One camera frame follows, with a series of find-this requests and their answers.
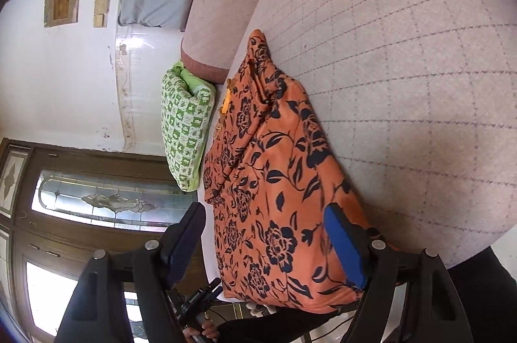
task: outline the glass panel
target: glass panel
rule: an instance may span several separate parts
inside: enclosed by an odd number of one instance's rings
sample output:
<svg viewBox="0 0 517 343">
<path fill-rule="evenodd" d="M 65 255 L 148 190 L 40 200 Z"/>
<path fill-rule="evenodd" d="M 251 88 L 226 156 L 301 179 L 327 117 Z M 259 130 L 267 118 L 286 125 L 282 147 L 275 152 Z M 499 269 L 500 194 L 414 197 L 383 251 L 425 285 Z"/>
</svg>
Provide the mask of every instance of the glass panel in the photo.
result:
<svg viewBox="0 0 517 343">
<path fill-rule="evenodd" d="M 41 171 L 32 209 L 107 228 L 163 232 L 195 198 L 177 186 Z"/>
<path fill-rule="evenodd" d="M 124 292 L 124 297 L 126 298 L 126 310 L 128 311 L 134 343 L 148 343 L 149 340 L 147 340 L 147 335 L 144 330 L 144 323 L 142 322 L 142 314 L 140 313 L 136 293 Z"/>
<path fill-rule="evenodd" d="M 27 149 L 11 146 L 0 175 L 0 213 L 9 218 L 27 155 Z"/>
<path fill-rule="evenodd" d="M 27 288 L 34 324 L 51 336 L 58 328 L 77 281 L 27 263 Z"/>
<path fill-rule="evenodd" d="M 0 300 L 10 311 L 13 318 L 15 312 L 12 309 L 11 291 L 9 287 L 9 234 L 0 230 Z"/>
<path fill-rule="evenodd" d="M 58 334 L 59 325 L 76 285 L 76 280 L 27 263 L 30 310 L 36 327 L 51 336 Z M 124 292 L 124 296 L 134 342 L 147 343 L 136 293 Z"/>
</svg>

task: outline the wall stain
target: wall stain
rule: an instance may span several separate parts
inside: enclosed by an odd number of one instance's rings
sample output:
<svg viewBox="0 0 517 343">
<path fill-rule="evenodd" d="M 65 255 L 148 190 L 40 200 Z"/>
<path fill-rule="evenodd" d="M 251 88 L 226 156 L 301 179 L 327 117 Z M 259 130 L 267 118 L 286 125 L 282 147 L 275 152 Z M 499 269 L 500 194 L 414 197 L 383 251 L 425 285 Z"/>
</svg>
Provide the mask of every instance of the wall stain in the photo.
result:
<svg viewBox="0 0 517 343">
<path fill-rule="evenodd" d="M 115 66 L 113 66 L 113 57 L 111 56 L 111 48 L 108 45 L 108 55 L 110 56 L 110 66 L 113 70 L 115 70 Z"/>
<path fill-rule="evenodd" d="M 117 39 L 131 37 L 131 27 L 126 33 L 117 33 Z M 117 84 L 118 109 L 121 115 L 124 146 L 122 152 L 131 152 L 135 149 L 136 138 L 133 127 L 133 105 L 131 93 L 131 49 L 126 44 L 120 44 L 115 49 L 115 77 Z"/>
</svg>

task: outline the black pants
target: black pants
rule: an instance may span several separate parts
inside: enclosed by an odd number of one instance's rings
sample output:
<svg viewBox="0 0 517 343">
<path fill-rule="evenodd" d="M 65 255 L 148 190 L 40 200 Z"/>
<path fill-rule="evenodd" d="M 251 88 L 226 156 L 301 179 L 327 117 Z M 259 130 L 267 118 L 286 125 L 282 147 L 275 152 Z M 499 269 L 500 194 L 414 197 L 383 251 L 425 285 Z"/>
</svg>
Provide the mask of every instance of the black pants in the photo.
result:
<svg viewBox="0 0 517 343">
<path fill-rule="evenodd" d="M 469 319 L 474 343 L 517 342 L 517 285 L 492 248 L 449 269 Z M 228 321 L 219 343 L 290 343 L 336 314 L 279 308 L 273 315 Z"/>
</svg>

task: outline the gray grid pattern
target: gray grid pattern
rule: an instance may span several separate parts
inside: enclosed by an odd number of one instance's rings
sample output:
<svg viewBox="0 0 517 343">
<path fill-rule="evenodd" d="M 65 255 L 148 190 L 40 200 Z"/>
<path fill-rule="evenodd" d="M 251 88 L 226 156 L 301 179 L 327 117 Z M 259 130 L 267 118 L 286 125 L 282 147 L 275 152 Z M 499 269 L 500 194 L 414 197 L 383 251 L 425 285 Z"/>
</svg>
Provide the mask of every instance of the gray grid pattern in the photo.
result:
<svg viewBox="0 0 517 343">
<path fill-rule="evenodd" d="M 395 245 L 453 265 L 515 224 L 517 0 L 260 0 L 256 28 Z"/>
</svg>

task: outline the yellow tag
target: yellow tag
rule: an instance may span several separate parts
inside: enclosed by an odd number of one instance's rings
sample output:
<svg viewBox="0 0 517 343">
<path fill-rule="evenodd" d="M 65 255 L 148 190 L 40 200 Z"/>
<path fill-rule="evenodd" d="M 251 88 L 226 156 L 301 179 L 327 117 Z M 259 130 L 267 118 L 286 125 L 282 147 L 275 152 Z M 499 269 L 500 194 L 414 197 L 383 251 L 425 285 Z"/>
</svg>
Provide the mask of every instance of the yellow tag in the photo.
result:
<svg viewBox="0 0 517 343">
<path fill-rule="evenodd" d="M 227 89 L 227 95 L 224 98 L 223 106 L 221 107 L 221 114 L 226 114 L 229 107 L 229 99 L 231 98 L 232 92 Z"/>
</svg>

